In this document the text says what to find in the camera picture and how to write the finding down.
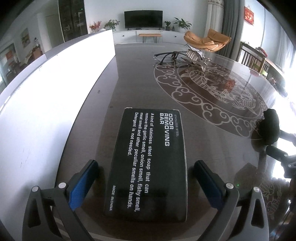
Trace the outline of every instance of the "glass tabletop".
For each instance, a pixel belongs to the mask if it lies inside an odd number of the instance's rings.
[[[116,45],[116,56],[101,74],[85,100],[68,137],[56,183],[67,181],[89,159],[101,167],[100,177],[76,210],[96,239],[196,240],[217,210],[210,207],[192,166],[204,160],[224,182],[238,188],[261,188],[269,229],[288,208],[289,185],[283,169],[265,153],[258,135],[258,121],[267,108],[276,109],[280,127],[296,133],[295,115],[289,102],[257,72],[231,59],[205,52],[212,60],[203,72],[186,61],[166,59],[162,65],[153,55],[186,51],[175,44]],[[103,215],[104,192],[123,111],[126,107],[175,109],[182,117],[188,169],[188,213],[184,223],[135,223]],[[278,146],[296,154],[292,143]],[[239,209],[224,233],[235,224]],[[62,223],[59,228],[65,230]]]

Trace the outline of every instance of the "black tv screen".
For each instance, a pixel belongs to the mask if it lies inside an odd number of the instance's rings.
[[[137,10],[124,12],[126,28],[161,28],[163,12],[158,10]]]

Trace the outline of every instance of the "potted plant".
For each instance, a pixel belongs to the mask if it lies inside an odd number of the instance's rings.
[[[171,22],[170,21],[165,21],[165,24],[166,24],[165,30],[169,31]]]
[[[112,29],[113,31],[116,31],[116,26],[119,25],[120,21],[117,20],[109,20],[104,26],[104,28],[108,27],[109,29]]]
[[[188,29],[190,29],[190,26],[192,26],[191,23],[184,21],[184,19],[181,18],[181,20],[179,20],[178,18],[175,18],[176,21],[174,22],[174,24],[178,24],[179,26],[179,32],[181,33],[185,33],[188,31]]]
[[[101,25],[101,22],[102,22],[102,21],[98,21],[97,23],[94,22],[93,25],[90,25],[90,26],[89,26],[90,29],[91,29],[91,31],[92,31],[93,33],[98,31],[98,29],[99,29],[99,27],[100,27],[100,25]]]

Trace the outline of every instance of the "white curtain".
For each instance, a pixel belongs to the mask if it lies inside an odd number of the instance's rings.
[[[275,59],[275,63],[278,64],[284,71],[290,67],[293,44],[287,36],[285,30],[281,27],[281,36],[279,41],[279,49]]]
[[[208,3],[205,37],[210,28],[221,33],[224,14],[224,0],[208,0]]]

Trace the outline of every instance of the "glass cabinet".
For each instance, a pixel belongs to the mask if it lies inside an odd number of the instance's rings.
[[[65,42],[88,33],[83,0],[59,0],[59,17]]]

